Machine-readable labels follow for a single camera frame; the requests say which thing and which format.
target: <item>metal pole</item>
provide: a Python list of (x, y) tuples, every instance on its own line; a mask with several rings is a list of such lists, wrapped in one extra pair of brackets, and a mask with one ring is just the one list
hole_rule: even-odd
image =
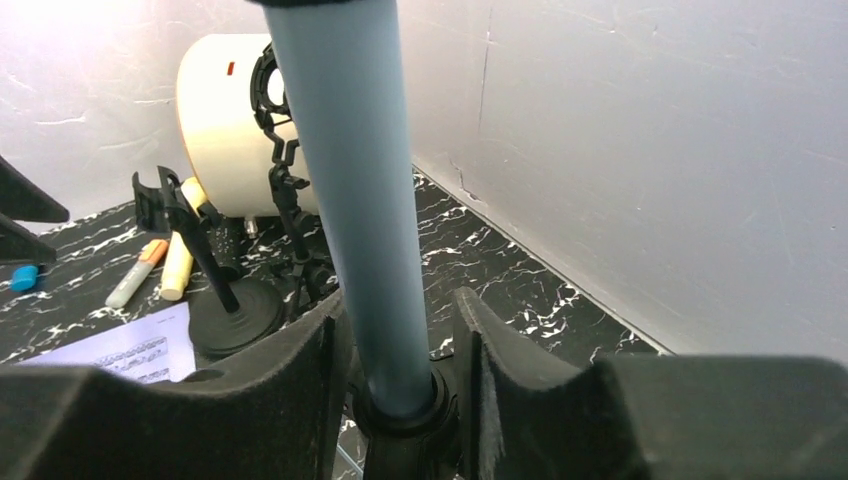
[(365, 378), (410, 417), (433, 389), (397, 5), (280, 3), (300, 5), (265, 18)]

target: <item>white wall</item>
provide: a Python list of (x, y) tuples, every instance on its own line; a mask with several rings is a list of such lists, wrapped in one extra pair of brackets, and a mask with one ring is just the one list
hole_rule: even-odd
[[(674, 351), (848, 360), (844, 2), (399, 3), (426, 173)], [(186, 174), (180, 58), (264, 31), (243, 0), (0, 3), (0, 152), (73, 216)]]
[(159, 164), (187, 175), (183, 54), (209, 33), (265, 31), (243, 0), (0, 2), (0, 155), (72, 218), (130, 200), (135, 171), (153, 185)]
[(402, 4), (424, 171), (673, 351), (848, 360), (844, 2)]

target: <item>marker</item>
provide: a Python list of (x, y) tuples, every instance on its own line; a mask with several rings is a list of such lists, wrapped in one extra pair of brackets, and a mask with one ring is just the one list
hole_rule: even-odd
[(138, 262), (133, 265), (133, 268), (121, 280), (121, 283), (115, 287), (115, 290), (109, 294), (109, 298), (106, 299), (106, 306), (109, 308), (122, 308), (126, 305), (135, 291), (138, 290), (138, 287), (144, 283), (144, 279), (150, 275), (150, 272), (153, 271), (153, 268), (156, 267), (156, 264), (165, 255), (166, 251), (168, 251), (167, 240), (156, 239), (148, 243), (144, 247), (144, 250), (141, 251)]

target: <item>marble table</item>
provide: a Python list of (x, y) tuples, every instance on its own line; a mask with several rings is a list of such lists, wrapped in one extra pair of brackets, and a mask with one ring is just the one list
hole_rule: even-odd
[[(471, 210), (428, 179), (415, 174), (421, 265), (428, 329), (434, 357), (452, 351), (449, 322), (451, 292), (474, 288), (513, 328), (577, 366), (602, 355), (656, 353), (587, 297), (563, 281), (520, 246), (504, 238)], [(0, 363), (14, 363), (161, 310), (161, 266), (127, 306), (105, 307), (109, 292), (135, 262), (153, 235), (135, 226), (132, 204), (62, 225), (43, 239), (58, 250), (58, 261), (43, 270), (37, 289), (19, 295), (9, 290), (12, 269), (0, 268)], [(243, 265), (249, 275), (271, 281), (290, 298), (290, 282), (276, 278), (269, 264), (291, 253), (278, 222), (263, 225), (259, 238), (245, 240)], [(321, 231), (307, 237), (327, 252)], [(195, 272), (188, 296), (207, 289)], [(358, 461), (365, 451), (353, 422), (341, 427), (340, 443)], [(354, 478), (339, 456), (336, 478)]]

